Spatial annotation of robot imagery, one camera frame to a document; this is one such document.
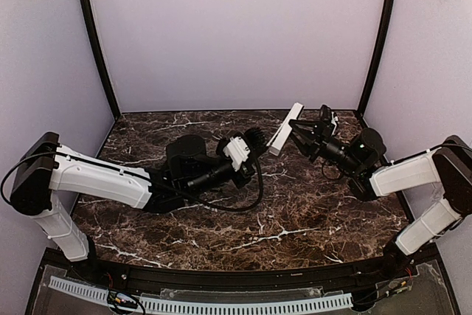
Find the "white remote control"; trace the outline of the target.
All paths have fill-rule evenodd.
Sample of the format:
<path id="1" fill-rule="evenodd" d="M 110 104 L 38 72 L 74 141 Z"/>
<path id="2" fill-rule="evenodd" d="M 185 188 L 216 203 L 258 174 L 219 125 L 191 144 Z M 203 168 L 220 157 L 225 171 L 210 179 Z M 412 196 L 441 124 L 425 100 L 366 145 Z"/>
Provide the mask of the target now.
<path id="1" fill-rule="evenodd" d="M 301 114 L 304 106 L 301 103 L 294 103 L 291 110 L 285 116 L 282 124 L 277 129 L 276 133 L 270 138 L 267 143 L 268 152 L 274 156 L 279 156 L 284 144 L 286 143 L 292 128 L 289 125 L 290 120 L 297 120 Z"/>

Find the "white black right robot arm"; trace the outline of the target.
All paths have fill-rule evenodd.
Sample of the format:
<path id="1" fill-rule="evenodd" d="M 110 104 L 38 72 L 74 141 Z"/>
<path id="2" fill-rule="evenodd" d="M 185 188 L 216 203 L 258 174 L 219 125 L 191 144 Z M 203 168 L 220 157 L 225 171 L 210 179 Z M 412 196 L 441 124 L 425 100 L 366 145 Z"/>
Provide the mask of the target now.
<path id="1" fill-rule="evenodd" d="M 321 157 L 348 178 L 352 194 L 372 201 L 397 191 L 440 183 L 442 198 L 406 226 L 384 248 L 390 257 L 408 257 L 438 238 L 456 222 L 471 214 L 471 148 L 458 136 L 387 165 L 379 166 L 386 153 L 381 135 L 365 128 L 350 143 L 334 136 L 335 125 L 323 121 L 290 120 L 291 138 L 302 155 Z"/>

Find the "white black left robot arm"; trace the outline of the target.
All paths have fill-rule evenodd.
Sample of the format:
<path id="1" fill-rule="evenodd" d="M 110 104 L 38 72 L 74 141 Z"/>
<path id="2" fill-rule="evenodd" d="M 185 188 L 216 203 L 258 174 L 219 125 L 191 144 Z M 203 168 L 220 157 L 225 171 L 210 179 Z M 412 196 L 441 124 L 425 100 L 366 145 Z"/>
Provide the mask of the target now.
<path id="1" fill-rule="evenodd" d="M 92 195 L 151 214 L 172 212 L 187 202 L 245 212 L 262 201 L 261 181 L 256 201 L 246 207 L 224 207 L 200 196 L 228 181 L 240 189 L 253 176 L 261 177 L 258 159 L 266 149 L 266 137 L 259 128 L 222 138 L 215 156 L 207 154 L 201 136 L 188 134 L 165 148 L 160 168 L 126 167 L 84 156 L 60 144 L 57 133 L 47 132 L 10 169 L 15 180 L 11 193 L 2 198 L 34 220 L 69 261 L 79 263 L 96 257 L 94 242 L 72 221 L 55 192 Z"/>

